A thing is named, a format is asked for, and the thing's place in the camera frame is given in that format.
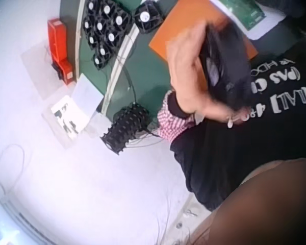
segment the orange mat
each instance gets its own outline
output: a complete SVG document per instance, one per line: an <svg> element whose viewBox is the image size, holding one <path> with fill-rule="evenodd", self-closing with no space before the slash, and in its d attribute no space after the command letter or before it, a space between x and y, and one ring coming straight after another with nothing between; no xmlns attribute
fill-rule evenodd
<svg viewBox="0 0 306 245"><path fill-rule="evenodd" d="M149 47L166 60L166 42L202 19L214 23L219 29L228 22L228 17L209 0L179 0L154 35ZM245 43L247 55L251 59L258 52L246 37Z"/></svg>

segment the paper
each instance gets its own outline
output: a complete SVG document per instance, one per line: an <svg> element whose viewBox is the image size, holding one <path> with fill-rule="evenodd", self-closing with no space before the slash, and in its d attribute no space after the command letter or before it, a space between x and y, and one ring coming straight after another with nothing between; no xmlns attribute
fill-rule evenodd
<svg viewBox="0 0 306 245"><path fill-rule="evenodd" d="M87 126L102 99L103 95L81 74L71 97L64 96L51 112L69 138L75 139Z"/></svg>
<svg viewBox="0 0 306 245"><path fill-rule="evenodd" d="M71 98L79 109L89 118L88 120L90 120L103 99L103 94L97 90L84 74L81 74L80 78L77 80Z"/></svg>

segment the pink checkered sleeve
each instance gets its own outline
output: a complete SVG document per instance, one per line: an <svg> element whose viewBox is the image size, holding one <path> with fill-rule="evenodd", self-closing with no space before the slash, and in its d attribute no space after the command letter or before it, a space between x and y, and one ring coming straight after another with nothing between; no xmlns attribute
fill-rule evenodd
<svg viewBox="0 0 306 245"><path fill-rule="evenodd" d="M190 115L186 119L181 119L171 114L168 109L168 97L171 93L172 91L166 93L162 108L158 113L158 121L160 124L158 135L170 142L176 139L185 130L195 126L194 115Z"/></svg>

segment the stack of fans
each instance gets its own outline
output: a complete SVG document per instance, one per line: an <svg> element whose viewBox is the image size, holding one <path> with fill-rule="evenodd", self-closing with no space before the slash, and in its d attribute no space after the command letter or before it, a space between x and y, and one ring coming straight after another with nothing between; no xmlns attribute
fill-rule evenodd
<svg viewBox="0 0 306 245"><path fill-rule="evenodd" d="M132 27L132 16L112 0L88 0L83 30L97 69L105 67Z"/></svg>
<svg viewBox="0 0 306 245"><path fill-rule="evenodd" d="M91 50L92 61L97 69L105 67L118 53L122 41L132 28L133 22L141 33L157 28L163 18L154 1L145 1L132 16L121 4L112 0L87 0L83 30Z"/></svg>
<svg viewBox="0 0 306 245"><path fill-rule="evenodd" d="M149 123L148 111L133 103L118 113L115 122L101 139L110 150L119 155L119 152L126 147L126 143L136 138L136 132L147 130Z"/></svg>

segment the green circuit board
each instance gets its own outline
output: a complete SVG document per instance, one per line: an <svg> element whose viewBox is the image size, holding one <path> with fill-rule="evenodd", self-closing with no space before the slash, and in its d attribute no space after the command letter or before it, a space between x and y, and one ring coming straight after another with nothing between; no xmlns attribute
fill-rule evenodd
<svg viewBox="0 0 306 245"><path fill-rule="evenodd" d="M265 18L264 12L253 0L219 0L249 31Z"/></svg>

